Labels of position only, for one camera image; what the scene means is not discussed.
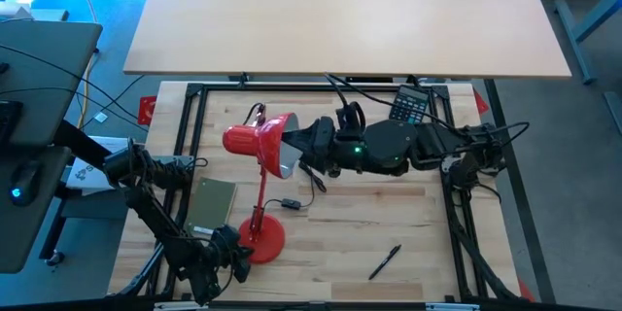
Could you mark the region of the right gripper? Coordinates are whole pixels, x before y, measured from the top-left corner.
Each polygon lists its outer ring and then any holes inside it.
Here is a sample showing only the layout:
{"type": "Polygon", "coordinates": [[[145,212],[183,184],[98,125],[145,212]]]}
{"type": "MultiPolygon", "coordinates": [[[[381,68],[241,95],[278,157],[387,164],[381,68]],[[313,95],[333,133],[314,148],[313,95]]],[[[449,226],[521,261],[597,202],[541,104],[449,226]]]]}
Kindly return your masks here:
{"type": "Polygon", "coordinates": [[[358,102],[351,102],[335,111],[339,128],[333,119],[322,116],[314,124],[287,131],[282,141],[301,152],[299,160],[323,175],[337,178],[341,168],[361,173],[365,117],[358,102]]]}

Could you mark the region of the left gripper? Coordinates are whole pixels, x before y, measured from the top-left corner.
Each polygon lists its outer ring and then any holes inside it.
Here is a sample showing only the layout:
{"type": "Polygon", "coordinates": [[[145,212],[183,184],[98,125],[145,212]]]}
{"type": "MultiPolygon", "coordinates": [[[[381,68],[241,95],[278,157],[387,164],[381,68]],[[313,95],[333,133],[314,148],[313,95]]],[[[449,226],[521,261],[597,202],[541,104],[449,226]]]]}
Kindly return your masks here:
{"type": "Polygon", "coordinates": [[[194,300],[205,305],[218,297],[235,278],[244,283],[251,270],[249,257],[252,248],[241,238],[238,230],[230,225],[215,228],[209,239],[189,237],[197,251],[197,260],[187,268],[194,300]],[[229,269],[229,279],[221,287],[218,279],[220,268],[229,269]]]}

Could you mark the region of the red desk lamp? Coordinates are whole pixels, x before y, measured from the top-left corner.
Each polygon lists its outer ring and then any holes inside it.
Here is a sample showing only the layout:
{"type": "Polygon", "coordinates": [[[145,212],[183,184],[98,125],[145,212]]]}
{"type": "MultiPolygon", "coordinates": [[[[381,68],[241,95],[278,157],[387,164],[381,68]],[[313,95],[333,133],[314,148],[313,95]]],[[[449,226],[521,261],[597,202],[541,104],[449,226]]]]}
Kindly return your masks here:
{"type": "Polygon", "coordinates": [[[254,252],[249,261],[264,264],[275,260],[285,246],[285,229],[278,219],[265,212],[265,188],[272,175],[288,179],[293,175],[295,164],[302,151],[282,141],[285,133],[299,130],[298,117],[294,113],[280,114],[268,119],[258,113],[252,125],[237,124],[223,134],[223,146],[235,155],[252,156],[259,165],[259,195],[253,214],[239,227],[240,244],[254,252]]]}

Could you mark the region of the green notebook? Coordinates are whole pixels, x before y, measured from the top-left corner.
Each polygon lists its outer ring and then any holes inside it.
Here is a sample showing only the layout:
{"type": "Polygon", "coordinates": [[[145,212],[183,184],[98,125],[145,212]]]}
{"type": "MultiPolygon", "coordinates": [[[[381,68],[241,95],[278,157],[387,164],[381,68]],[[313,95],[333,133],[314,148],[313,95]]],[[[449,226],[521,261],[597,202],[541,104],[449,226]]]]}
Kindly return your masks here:
{"type": "Polygon", "coordinates": [[[190,199],[186,231],[192,236],[211,235],[225,225],[236,191],[234,183],[201,178],[190,199]]]}

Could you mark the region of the black calculator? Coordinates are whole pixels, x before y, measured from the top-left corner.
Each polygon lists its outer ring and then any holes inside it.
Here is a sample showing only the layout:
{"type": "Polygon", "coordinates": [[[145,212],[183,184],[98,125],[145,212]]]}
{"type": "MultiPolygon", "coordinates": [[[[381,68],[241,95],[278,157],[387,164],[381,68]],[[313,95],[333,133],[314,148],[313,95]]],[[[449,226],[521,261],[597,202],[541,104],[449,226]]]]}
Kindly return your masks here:
{"type": "Polygon", "coordinates": [[[422,89],[402,85],[395,96],[389,118],[410,124],[420,123],[428,110],[429,102],[429,95],[422,89]]]}

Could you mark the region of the large wooden desk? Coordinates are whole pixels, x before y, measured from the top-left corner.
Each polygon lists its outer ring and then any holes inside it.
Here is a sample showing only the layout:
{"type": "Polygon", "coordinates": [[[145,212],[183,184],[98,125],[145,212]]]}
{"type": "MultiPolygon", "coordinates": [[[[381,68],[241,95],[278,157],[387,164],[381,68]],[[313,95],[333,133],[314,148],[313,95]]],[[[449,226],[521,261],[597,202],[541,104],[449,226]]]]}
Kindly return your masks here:
{"type": "Polygon", "coordinates": [[[123,70],[570,76],[540,0],[146,0],[123,70]]]}

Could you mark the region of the black pen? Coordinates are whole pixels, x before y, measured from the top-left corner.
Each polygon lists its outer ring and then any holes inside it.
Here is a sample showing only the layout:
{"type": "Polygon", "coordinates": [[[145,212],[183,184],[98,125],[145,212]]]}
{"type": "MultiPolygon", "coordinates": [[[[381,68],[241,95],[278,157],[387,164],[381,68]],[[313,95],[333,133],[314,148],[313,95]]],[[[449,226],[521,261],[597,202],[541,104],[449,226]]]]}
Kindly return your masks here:
{"type": "Polygon", "coordinates": [[[396,245],[392,248],[392,250],[388,253],[388,255],[379,263],[379,265],[370,273],[368,276],[368,281],[373,280],[382,269],[394,258],[394,256],[400,251],[401,245],[396,245]]]}

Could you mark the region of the white box with logo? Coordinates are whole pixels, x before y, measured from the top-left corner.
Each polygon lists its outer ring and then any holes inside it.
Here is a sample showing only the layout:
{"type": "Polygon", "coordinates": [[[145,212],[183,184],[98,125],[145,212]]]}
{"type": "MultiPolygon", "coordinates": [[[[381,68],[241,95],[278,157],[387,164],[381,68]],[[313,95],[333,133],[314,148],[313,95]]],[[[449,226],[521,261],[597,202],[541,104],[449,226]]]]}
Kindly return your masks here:
{"type": "MultiPolygon", "coordinates": [[[[127,146],[126,138],[91,136],[91,139],[111,153],[118,152],[127,146]]],[[[82,190],[84,195],[112,189],[102,171],[80,158],[74,160],[66,185],[71,189],[82,190]]]]}

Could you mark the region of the black leg with caster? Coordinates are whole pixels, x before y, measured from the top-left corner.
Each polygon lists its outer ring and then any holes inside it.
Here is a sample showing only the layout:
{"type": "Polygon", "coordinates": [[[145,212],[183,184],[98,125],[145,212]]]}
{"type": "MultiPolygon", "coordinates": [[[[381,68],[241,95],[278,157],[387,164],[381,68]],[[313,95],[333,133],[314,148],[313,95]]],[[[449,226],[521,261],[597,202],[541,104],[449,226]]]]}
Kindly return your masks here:
{"type": "Polygon", "coordinates": [[[56,213],[53,216],[48,234],[39,254],[39,259],[42,259],[47,266],[56,266],[65,259],[65,255],[57,249],[57,243],[67,221],[67,217],[63,214],[66,203],[67,200],[65,198],[59,201],[56,213]]]}

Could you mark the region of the black computer mouse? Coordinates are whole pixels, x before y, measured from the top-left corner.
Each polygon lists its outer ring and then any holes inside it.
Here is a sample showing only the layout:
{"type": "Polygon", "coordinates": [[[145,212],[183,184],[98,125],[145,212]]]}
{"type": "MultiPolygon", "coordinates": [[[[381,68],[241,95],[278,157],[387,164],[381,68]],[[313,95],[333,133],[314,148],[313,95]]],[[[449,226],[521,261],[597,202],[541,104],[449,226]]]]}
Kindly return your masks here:
{"type": "Polygon", "coordinates": [[[16,206],[28,206],[36,198],[41,182],[42,163],[29,160],[12,174],[9,187],[11,201],[16,206]]]}

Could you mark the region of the dark grey side desk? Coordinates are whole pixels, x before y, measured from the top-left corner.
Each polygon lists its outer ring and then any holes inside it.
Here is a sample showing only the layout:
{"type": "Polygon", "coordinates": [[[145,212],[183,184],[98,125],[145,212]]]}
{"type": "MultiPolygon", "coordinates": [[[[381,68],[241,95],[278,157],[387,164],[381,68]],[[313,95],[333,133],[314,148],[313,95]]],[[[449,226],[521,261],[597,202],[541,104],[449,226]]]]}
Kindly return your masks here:
{"type": "Polygon", "coordinates": [[[71,150],[53,137],[83,79],[102,32],[99,24],[18,20],[0,24],[0,274],[20,272],[60,185],[71,150]],[[13,172],[42,163],[36,198],[10,199],[13,172]]]}

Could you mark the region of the silver metal bracket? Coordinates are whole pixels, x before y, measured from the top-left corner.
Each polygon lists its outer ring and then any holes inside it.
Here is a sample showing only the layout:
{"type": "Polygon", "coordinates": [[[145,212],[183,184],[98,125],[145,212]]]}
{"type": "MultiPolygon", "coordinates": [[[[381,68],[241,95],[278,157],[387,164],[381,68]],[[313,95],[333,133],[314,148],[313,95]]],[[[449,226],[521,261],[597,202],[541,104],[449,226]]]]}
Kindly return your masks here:
{"type": "Polygon", "coordinates": [[[426,311],[481,311],[477,304],[451,303],[451,302],[428,302],[426,311]]]}
{"type": "Polygon", "coordinates": [[[157,302],[153,311],[207,311],[209,305],[199,305],[195,301],[166,301],[157,302]]]}

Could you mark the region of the red corner bracket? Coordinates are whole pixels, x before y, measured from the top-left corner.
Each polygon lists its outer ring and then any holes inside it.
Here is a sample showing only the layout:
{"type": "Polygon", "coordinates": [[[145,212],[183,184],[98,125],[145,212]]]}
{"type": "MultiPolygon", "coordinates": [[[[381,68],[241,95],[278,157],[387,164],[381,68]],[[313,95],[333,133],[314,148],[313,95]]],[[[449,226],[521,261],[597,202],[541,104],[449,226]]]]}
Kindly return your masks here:
{"type": "Polygon", "coordinates": [[[137,122],[141,125],[150,125],[156,106],[156,96],[143,96],[139,100],[137,122]]]}
{"type": "Polygon", "coordinates": [[[482,97],[482,95],[476,89],[473,90],[473,95],[475,98],[478,114],[479,115],[486,114],[490,110],[490,107],[488,103],[486,102],[486,100],[482,97]]]}
{"type": "Polygon", "coordinates": [[[536,298],[534,297],[533,293],[521,279],[518,279],[518,286],[521,296],[523,298],[527,299],[529,302],[536,302],[536,298]]]}

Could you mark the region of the grey metal desk frame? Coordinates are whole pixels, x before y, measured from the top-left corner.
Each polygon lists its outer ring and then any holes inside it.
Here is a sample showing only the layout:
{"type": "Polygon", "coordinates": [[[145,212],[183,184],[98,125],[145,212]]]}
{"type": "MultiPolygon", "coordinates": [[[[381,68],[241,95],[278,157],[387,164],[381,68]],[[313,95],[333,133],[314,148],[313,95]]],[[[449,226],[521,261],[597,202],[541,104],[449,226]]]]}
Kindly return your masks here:
{"type": "Polygon", "coordinates": [[[591,63],[584,55],[581,43],[622,8],[622,0],[600,0],[580,22],[575,21],[566,0],[555,0],[554,6],[582,72],[582,83],[590,85],[597,78],[591,74],[591,63]]]}

